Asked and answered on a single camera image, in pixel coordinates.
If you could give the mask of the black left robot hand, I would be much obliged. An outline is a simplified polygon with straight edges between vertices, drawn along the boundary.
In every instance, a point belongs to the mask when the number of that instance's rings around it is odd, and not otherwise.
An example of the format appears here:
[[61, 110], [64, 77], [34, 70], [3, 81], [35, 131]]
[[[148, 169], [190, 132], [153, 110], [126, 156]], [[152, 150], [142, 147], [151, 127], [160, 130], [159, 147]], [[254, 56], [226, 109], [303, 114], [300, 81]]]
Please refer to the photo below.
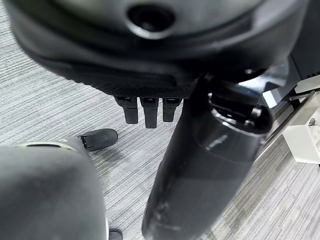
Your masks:
[[236, 194], [273, 125], [307, 0], [6, 0], [34, 61], [114, 96], [128, 124], [182, 112], [142, 220], [146, 240], [197, 240]]

